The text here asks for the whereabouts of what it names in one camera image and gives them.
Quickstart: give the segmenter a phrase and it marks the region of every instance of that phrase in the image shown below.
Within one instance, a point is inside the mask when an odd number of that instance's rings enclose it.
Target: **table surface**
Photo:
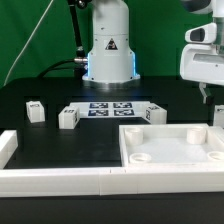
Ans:
[[[211,86],[211,92],[214,105],[224,103],[224,88]],[[46,122],[29,122],[25,103],[31,100],[44,105]],[[121,166],[118,126],[143,119],[81,119],[74,130],[59,130],[57,119],[71,102],[120,101],[155,103],[168,111],[169,124],[212,124],[214,105],[203,105],[198,84],[175,77],[143,78],[138,87],[110,91],[73,78],[18,79],[0,90],[0,131],[17,130],[19,141],[5,169]],[[211,224],[223,223],[223,206],[223,192],[11,198],[0,199],[0,222]]]

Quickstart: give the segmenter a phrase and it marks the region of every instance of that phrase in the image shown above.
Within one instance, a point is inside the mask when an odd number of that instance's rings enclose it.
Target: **green backdrop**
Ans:
[[[0,87],[50,0],[0,1]],[[211,15],[186,12],[179,0],[126,0],[130,10],[130,46],[143,76],[179,76],[179,61],[187,29],[206,24]],[[86,51],[92,47],[91,7],[78,11]],[[35,77],[53,63],[75,56],[71,17],[66,0],[54,3],[9,81]],[[50,76],[73,76],[72,71]]]

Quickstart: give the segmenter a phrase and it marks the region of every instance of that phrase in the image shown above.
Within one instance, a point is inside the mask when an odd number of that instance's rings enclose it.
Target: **small white block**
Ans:
[[[16,131],[4,131],[0,136],[0,169],[3,169],[18,147]]]
[[[144,106],[143,118],[151,124],[166,124],[167,111],[154,103]]]
[[[26,103],[27,115],[31,123],[45,121],[44,107],[40,101],[30,101]]]
[[[224,128],[224,105],[215,106],[213,126]]]
[[[80,120],[79,108],[65,107],[58,115],[60,129],[74,129]]]

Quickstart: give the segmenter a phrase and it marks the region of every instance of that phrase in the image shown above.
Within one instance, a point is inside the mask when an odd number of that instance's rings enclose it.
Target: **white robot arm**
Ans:
[[[84,85],[113,88],[140,79],[129,48],[129,10],[123,0],[92,0],[93,48]]]
[[[186,32],[189,43],[181,56],[180,74],[183,79],[200,82],[204,103],[209,93],[206,83],[224,85],[224,1],[181,0],[192,13],[213,11],[213,22]]]

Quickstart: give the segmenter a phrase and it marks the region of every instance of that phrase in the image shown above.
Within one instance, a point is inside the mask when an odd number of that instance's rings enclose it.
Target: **warning label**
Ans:
[[[106,47],[106,50],[118,50],[113,38],[110,39],[110,42]]]

